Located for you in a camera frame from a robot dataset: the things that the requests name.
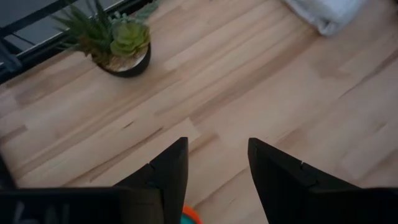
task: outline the orange object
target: orange object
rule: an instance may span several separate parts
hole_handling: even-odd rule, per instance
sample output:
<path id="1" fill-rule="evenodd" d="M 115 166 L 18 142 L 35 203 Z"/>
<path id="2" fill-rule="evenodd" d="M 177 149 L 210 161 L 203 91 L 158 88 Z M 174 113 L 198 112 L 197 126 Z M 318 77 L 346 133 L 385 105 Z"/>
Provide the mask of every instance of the orange object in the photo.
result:
<path id="1" fill-rule="evenodd" d="M 182 213 L 190 217 L 196 224 L 203 224 L 199 218 L 199 215 L 191 207 L 184 205 L 182 208 Z"/>

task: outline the succulent plant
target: succulent plant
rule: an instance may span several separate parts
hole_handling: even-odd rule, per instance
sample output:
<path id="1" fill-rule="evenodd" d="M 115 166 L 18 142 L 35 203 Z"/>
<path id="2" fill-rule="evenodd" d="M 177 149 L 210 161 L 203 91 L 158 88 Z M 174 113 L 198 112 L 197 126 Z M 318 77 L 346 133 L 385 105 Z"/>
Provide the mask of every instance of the succulent plant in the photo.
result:
<path id="1" fill-rule="evenodd" d="M 127 23 L 134 21 L 134 19 L 131 16 L 128 16 L 126 13 L 120 14 L 120 12 L 118 11 L 114 12 L 113 16 L 109 16 L 108 20 L 112 24 L 117 24 L 118 22 Z"/>
<path id="2" fill-rule="evenodd" d="M 96 12 L 88 0 L 86 3 L 93 14 L 91 17 L 71 4 L 69 13 L 62 10 L 66 19 L 57 16 L 52 16 L 52 18 L 68 28 L 57 28 L 70 37 L 71 43 L 64 43 L 64 46 L 82 51 L 86 56 L 91 55 L 94 62 L 106 65 L 111 58 L 112 23 L 108 20 L 108 15 L 98 0 L 95 0 Z"/>
<path id="3" fill-rule="evenodd" d="M 149 28 L 136 22 L 119 23 L 113 30 L 112 54 L 136 57 L 148 46 Z"/>

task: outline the teal object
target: teal object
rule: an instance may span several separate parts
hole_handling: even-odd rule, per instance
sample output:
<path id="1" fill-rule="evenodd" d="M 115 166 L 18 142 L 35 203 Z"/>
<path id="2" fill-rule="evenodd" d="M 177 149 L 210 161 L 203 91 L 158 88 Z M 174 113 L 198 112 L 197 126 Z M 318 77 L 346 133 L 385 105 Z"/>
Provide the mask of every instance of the teal object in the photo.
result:
<path id="1" fill-rule="evenodd" d="M 132 15 L 133 21 L 139 24 L 145 23 L 145 21 L 148 20 L 149 16 L 154 11 L 156 11 L 160 2 L 161 0 L 155 0 L 151 3 L 146 4 L 144 7 L 142 7 L 140 10 Z"/>
<path id="2" fill-rule="evenodd" d="M 181 216 L 181 224 L 195 224 L 195 222 L 188 216 L 182 215 Z"/>

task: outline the black plant pot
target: black plant pot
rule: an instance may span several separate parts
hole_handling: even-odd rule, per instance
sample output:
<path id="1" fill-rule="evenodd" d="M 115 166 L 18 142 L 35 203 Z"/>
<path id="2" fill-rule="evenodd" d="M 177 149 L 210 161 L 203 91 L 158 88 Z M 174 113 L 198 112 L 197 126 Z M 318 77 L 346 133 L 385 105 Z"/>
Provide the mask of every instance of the black plant pot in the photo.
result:
<path id="1" fill-rule="evenodd" d="M 130 68 L 129 70 L 122 71 L 122 72 L 115 72 L 115 71 L 109 70 L 107 68 L 104 68 L 101 65 L 98 65 L 98 66 L 105 72 L 108 72 L 109 74 L 114 75 L 116 77 L 131 78 L 131 77 L 136 77 L 136 76 L 141 75 L 147 69 L 149 62 L 150 62 L 150 43 L 148 45 L 148 50 L 147 50 L 147 53 L 145 54 L 144 58 L 136 66 Z"/>

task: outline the black metal railing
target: black metal railing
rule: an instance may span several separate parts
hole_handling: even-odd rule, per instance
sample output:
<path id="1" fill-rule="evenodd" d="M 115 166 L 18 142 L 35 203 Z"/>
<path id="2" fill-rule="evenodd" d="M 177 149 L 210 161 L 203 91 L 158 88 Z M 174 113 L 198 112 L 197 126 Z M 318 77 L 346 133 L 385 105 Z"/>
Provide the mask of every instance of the black metal railing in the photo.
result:
<path id="1" fill-rule="evenodd" d="M 76 1 L 77 0 L 55 1 L 54 3 L 19 19 L 18 21 L 12 22 L 4 27 L 0 27 L 0 84 L 20 75 L 24 71 L 63 51 L 61 49 L 61 44 L 68 39 L 67 35 L 64 33 L 58 33 L 39 44 L 34 44 L 29 40 L 23 40 L 24 38 L 17 35 L 16 32 L 58 12 L 64 7 L 67 7 L 69 3 Z M 123 0 L 108 7 L 106 11 L 109 13 L 119 11 L 121 13 L 131 14 L 149 2 L 151 2 L 151 0 Z M 22 39 L 32 47 L 27 50 L 20 49 L 18 46 L 15 46 L 13 43 L 5 39 L 5 37 L 9 35 Z"/>

